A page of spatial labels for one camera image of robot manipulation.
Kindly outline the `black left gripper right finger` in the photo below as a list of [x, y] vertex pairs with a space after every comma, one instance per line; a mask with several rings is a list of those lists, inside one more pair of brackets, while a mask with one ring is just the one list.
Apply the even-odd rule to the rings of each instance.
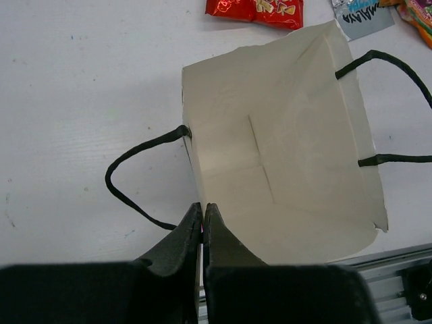
[[268, 265], [227, 228], [219, 207], [206, 206], [203, 238], [204, 287], [210, 323], [261, 323], [252, 279]]

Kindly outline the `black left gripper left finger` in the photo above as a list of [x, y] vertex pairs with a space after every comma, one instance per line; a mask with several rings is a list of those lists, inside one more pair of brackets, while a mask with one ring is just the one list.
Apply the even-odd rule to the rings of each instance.
[[143, 273], [138, 309], [145, 323], [198, 323], [202, 207], [193, 203], [180, 224], [137, 261]]

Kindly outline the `white paper coffee bag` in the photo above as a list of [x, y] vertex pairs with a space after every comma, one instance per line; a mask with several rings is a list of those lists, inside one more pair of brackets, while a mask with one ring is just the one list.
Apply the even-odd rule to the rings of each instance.
[[186, 149], [200, 201], [270, 265], [326, 263], [389, 221], [352, 61], [337, 22], [182, 70]]

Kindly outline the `orange Fox's fruits candy bag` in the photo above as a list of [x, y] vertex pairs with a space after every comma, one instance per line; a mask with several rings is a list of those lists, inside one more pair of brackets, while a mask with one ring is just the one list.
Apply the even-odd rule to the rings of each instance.
[[431, 49], [431, 1], [405, 0], [397, 6], [399, 16], [414, 26], [426, 45]]

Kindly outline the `red snack packet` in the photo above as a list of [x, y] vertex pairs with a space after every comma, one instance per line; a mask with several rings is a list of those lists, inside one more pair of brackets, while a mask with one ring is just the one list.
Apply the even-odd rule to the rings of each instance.
[[205, 13], [214, 17], [298, 30], [304, 26], [303, 9], [304, 1], [298, 0], [208, 0]]

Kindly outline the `silver mints sachet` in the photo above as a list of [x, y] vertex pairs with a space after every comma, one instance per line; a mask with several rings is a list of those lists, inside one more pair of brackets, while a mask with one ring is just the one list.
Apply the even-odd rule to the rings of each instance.
[[332, 0], [333, 12], [348, 41], [362, 38], [394, 25], [390, 10], [378, 0]]

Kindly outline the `aluminium rail frame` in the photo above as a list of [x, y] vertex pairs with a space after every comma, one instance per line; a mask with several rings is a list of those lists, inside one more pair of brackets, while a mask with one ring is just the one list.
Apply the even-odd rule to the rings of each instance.
[[431, 246], [328, 265], [216, 267], [200, 323], [430, 323]]

